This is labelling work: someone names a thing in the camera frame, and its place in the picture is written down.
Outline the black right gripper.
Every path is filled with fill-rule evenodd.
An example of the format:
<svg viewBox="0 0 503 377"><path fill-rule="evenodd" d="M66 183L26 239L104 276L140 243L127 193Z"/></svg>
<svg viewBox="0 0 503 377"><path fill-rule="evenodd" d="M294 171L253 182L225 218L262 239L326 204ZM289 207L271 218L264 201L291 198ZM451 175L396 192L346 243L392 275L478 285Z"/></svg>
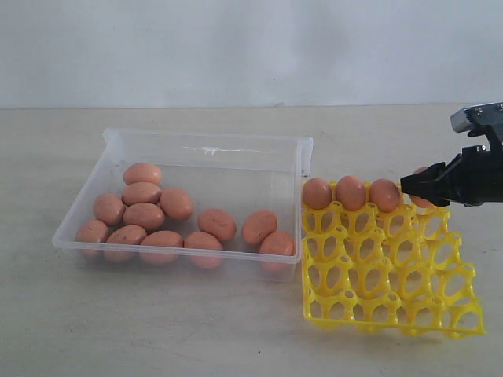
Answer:
<svg viewBox="0 0 503 377"><path fill-rule="evenodd" d="M436 207L450 202L466 207L502 202L502 143L495 133L486 133L489 147L462 148L448 165L444 162L422 166L400 178L401 190L427 200ZM434 177L438 177L441 191Z"/></svg>

